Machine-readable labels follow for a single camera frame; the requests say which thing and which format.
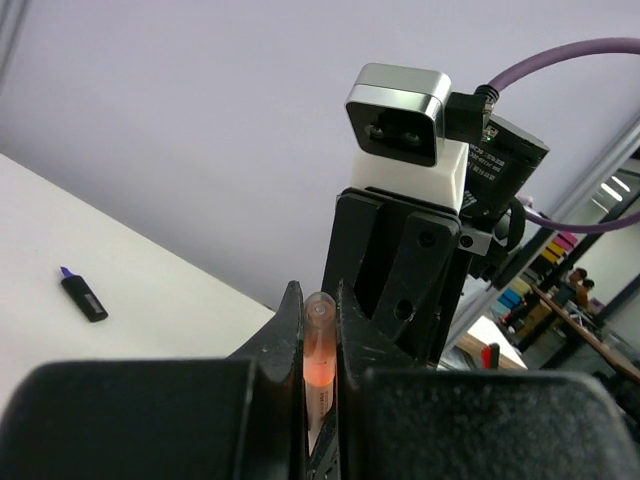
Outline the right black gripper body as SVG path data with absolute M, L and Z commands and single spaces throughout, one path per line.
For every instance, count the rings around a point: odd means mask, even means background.
M 349 187 L 336 199 L 321 289 L 349 285 L 372 326 L 436 366 L 472 260 L 462 233 L 451 207 Z

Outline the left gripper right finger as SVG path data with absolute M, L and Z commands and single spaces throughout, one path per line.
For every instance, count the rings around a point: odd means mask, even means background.
M 594 378 L 417 364 L 341 284 L 337 421 L 344 479 L 635 479 L 639 456 Z

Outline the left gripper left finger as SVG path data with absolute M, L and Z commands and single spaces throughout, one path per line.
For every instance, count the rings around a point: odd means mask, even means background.
M 302 479 L 303 294 L 223 359 L 34 369 L 1 419 L 5 479 Z

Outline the orange highlighter pen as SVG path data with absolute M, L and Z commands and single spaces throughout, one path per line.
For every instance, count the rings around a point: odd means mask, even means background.
M 333 405 L 336 357 L 306 357 L 304 381 L 309 450 L 317 442 L 325 417 Z

